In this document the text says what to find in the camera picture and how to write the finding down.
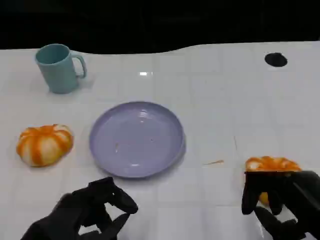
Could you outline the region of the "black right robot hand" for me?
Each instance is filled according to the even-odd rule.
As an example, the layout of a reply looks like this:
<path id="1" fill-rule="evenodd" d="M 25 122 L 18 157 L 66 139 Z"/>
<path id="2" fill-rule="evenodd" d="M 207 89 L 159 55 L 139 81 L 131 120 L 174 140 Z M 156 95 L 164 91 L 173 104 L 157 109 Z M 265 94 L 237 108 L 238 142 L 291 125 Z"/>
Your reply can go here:
<path id="1" fill-rule="evenodd" d="M 247 171 L 243 215 L 255 213 L 274 240 L 320 238 L 320 177 L 313 171 Z"/>

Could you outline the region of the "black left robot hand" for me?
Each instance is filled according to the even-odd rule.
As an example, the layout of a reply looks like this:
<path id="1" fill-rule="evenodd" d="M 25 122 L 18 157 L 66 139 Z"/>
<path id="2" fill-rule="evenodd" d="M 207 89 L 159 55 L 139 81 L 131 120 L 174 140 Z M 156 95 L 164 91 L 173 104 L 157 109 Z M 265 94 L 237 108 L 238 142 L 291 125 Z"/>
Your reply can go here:
<path id="1" fill-rule="evenodd" d="M 52 212 L 35 221 L 24 240 L 115 240 L 138 205 L 112 177 L 64 194 Z"/>

